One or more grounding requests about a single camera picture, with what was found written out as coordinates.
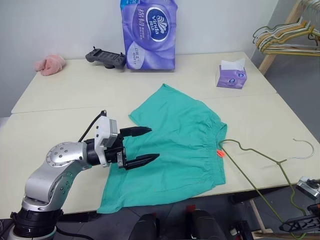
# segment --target purple tissue package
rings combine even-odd
[[[221,65],[219,65],[216,79],[218,80],[217,87],[242,89],[247,80],[247,74],[245,69],[221,70]]]
[[[123,38],[128,69],[175,69],[174,0],[121,0]]]

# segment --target clothes hanger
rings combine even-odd
[[[313,16],[315,16],[315,21],[317,22],[318,18],[318,14],[319,11],[317,11],[317,9],[320,10],[320,1],[319,0],[303,0],[302,2],[303,5],[305,5],[305,9],[304,9],[304,15],[306,15],[306,18],[312,19]],[[284,38],[281,41],[273,41],[273,42],[278,42],[278,43],[283,43],[283,41],[287,41],[288,39],[291,39],[293,37],[298,37],[301,36],[300,34],[293,34],[290,38]],[[318,46],[318,41],[320,42],[320,32],[316,29],[313,29],[312,33],[308,33],[308,39],[310,40],[315,40],[316,45]],[[300,48],[301,46],[299,45],[293,45],[293,44],[279,44],[278,46],[276,46],[276,44],[269,44],[265,46],[266,51],[264,51],[264,53],[266,54],[288,54],[288,55],[294,55],[295,53],[297,53],[297,55],[304,55],[304,53],[307,53],[307,56],[319,56],[319,49],[315,46],[303,46],[303,48],[301,49],[295,49],[295,48]]]
[[[270,42],[274,42],[275,40],[281,40],[283,39],[283,37],[287,36],[287,35],[292,35],[292,34],[296,34],[296,33],[304,33],[306,32],[309,27],[310,27],[310,22],[307,21],[303,21],[303,24],[300,25],[299,27],[294,27],[291,29],[287,29],[287,30],[281,30],[278,32],[278,35],[273,34],[272,36],[268,37],[267,39],[264,39],[260,45],[258,46],[258,49],[262,52],[262,49],[264,49],[264,46]]]
[[[317,53],[317,52],[265,51],[264,53],[268,55],[295,55],[295,56],[320,57],[320,53]]]
[[[311,50],[318,50],[320,48],[320,36],[317,36],[315,35],[314,38],[310,38],[310,37],[313,37],[314,35],[312,33],[308,34],[308,39],[309,40],[314,40],[315,41],[315,44],[316,46],[312,46],[312,45],[302,45],[302,44],[286,44],[286,43],[283,43],[283,44],[271,44],[267,50],[271,50],[271,49],[302,49],[302,50],[307,50],[307,49],[311,49]]]
[[[315,29],[315,26],[312,25],[308,30],[306,31],[302,31],[302,32],[298,32],[298,33],[294,33],[294,34],[290,34],[290,35],[287,35],[281,39],[272,39],[270,40],[268,43],[266,43],[263,48],[261,48],[261,52],[263,53],[265,51],[265,49],[271,45],[272,43],[278,43],[278,44],[284,44],[286,41],[290,40],[290,39],[294,39],[294,38],[297,38],[297,37],[300,37],[300,36],[303,36],[303,35],[307,35],[307,34],[315,34],[315,35],[318,35],[317,31],[314,31]]]
[[[265,157],[265,158],[273,161],[274,163],[276,163],[276,164],[279,166],[279,168],[281,169],[281,171],[282,171],[282,173],[283,173],[283,175],[284,175],[284,177],[285,177],[288,185],[289,185],[290,188],[291,188],[292,193],[291,193],[291,196],[290,196],[290,203],[291,203],[295,208],[299,209],[304,216],[306,216],[306,215],[307,215],[307,214],[306,214],[306,211],[305,211],[302,207],[298,206],[298,205],[294,202],[294,196],[295,196],[295,194],[296,194],[296,191],[295,191],[294,187],[292,186],[292,184],[291,184],[291,182],[290,182],[290,180],[289,180],[289,178],[288,178],[288,176],[287,176],[287,174],[286,174],[286,172],[285,172],[285,170],[284,170],[284,168],[282,167],[281,164],[284,163],[284,162],[286,162],[286,161],[288,161],[288,160],[291,160],[291,159],[308,159],[308,158],[311,158],[311,157],[314,155],[314,153],[315,153],[315,148],[314,148],[314,146],[313,146],[310,142],[308,142],[308,141],[306,141],[306,140],[296,140],[296,139],[293,139],[293,140],[296,141],[296,142],[305,142],[305,143],[309,144],[309,145],[311,146],[311,148],[312,148],[312,153],[311,153],[309,156],[302,156],[302,157],[301,157],[301,156],[292,156],[292,157],[288,157],[288,158],[286,158],[286,159],[284,159],[284,160],[277,161],[277,160],[275,160],[275,159],[273,159],[273,158],[271,158],[271,157],[269,157],[269,156],[267,156],[267,155],[265,155],[265,154],[263,154],[263,153],[255,150],[255,149],[253,149],[253,148],[243,148],[243,147],[241,146],[240,142],[237,141],[237,140],[225,139],[225,140],[222,140],[222,141],[220,141],[220,142],[218,143],[219,147],[225,152],[225,154],[229,157],[229,159],[233,162],[233,164],[238,168],[238,170],[242,173],[242,175],[248,180],[248,182],[251,184],[251,186],[256,190],[256,192],[257,192],[257,193],[260,195],[260,197],[264,200],[264,202],[267,204],[267,206],[272,210],[272,212],[276,215],[276,217],[277,217],[282,223],[284,223],[285,221],[280,217],[280,215],[277,213],[277,211],[272,207],[272,205],[271,205],[270,202],[266,199],[266,197],[262,195],[262,193],[261,193],[261,192],[259,191],[259,189],[254,185],[254,183],[249,179],[249,177],[248,177],[248,176],[243,172],[243,170],[237,165],[237,163],[236,163],[235,160],[230,156],[230,154],[224,149],[223,143],[225,143],[225,142],[235,142],[235,143],[238,144],[238,146],[239,146],[239,148],[240,148],[241,150],[243,150],[243,151],[253,151],[253,152],[255,152],[255,153],[257,153],[257,154],[259,154],[259,155],[261,155],[261,156],[263,156],[263,157]],[[291,236],[292,236],[294,239],[296,239],[296,240],[302,240],[302,239],[305,237],[305,235],[306,235],[306,234],[303,233],[303,234],[301,234],[300,236],[296,236],[295,234],[291,233]]]
[[[252,43],[255,44],[255,41],[258,40],[262,36],[262,34],[265,34],[265,33],[273,34],[276,30],[278,30],[280,28],[286,28],[286,27],[289,27],[289,26],[291,26],[291,27],[298,26],[299,24],[301,24],[301,22],[302,22],[302,18],[300,18],[298,20],[298,22],[296,22],[296,23],[279,24],[279,25],[276,25],[274,28],[269,28],[268,26],[260,27],[258,30],[256,30],[253,33],[252,37],[254,39],[253,39]]]
[[[306,27],[307,24],[308,24],[308,22],[306,20],[303,20],[302,17],[300,17],[298,24],[288,25],[287,27],[280,27],[276,31],[274,31],[273,33],[265,33],[264,35],[261,35],[259,37],[259,40],[256,42],[256,46],[257,46],[257,48],[260,48],[261,44],[264,41],[267,41],[267,40],[274,38],[274,37],[279,37],[279,36],[281,36],[281,33],[303,29]]]
[[[256,42],[256,46],[259,47],[259,45],[261,44],[261,42],[266,39],[266,37],[270,37],[272,35],[275,35],[277,34],[278,31],[280,30],[285,30],[285,29],[288,29],[288,30],[293,30],[293,29],[296,29],[295,27],[302,27],[302,24],[303,24],[303,18],[300,17],[298,22],[297,23],[294,23],[294,24],[286,24],[286,25],[282,25],[280,27],[276,27],[273,29],[272,32],[262,32],[261,34],[259,34],[255,39],[257,39],[258,41]]]
[[[303,14],[316,26],[320,26],[320,1],[319,0],[302,0],[304,6]]]

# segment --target hanger hook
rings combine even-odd
[[[286,160],[290,160],[290,159],[308,159],[308,158],[311,158],[314,155],[315,148],[310,142],[308,142],[306,140],[297,140],[297,139],[293,139],[293,140],[296,141],[296,142],[305,142],[305,143],[309,144],[311,146],[311,148],[312,148],[312,153],[309,156],[292,156],[292,157],[287,158]]]

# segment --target white tissue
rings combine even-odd
[[[245,68],[245,58],[241,58],[237,61],[225,61],[221,60],[221,70],[239,70],[243,71]]]

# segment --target pink plush toy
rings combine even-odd
[[[38,61],[34,65],[37,72],[41,72],[43,76],[49,76],[62,70],[66,65],[66,61],[59,55],[49,55],[44,60]]]

